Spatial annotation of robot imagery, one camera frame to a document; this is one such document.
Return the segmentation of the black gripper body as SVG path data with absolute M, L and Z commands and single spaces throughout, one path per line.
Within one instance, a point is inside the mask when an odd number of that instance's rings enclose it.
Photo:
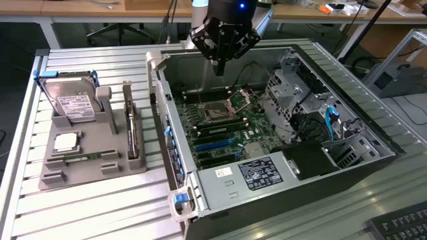
M 203 25 L 207 30 L 219 28 L 220 22 L 243 28 L 252 28 L 256 0 L 208 0 Z

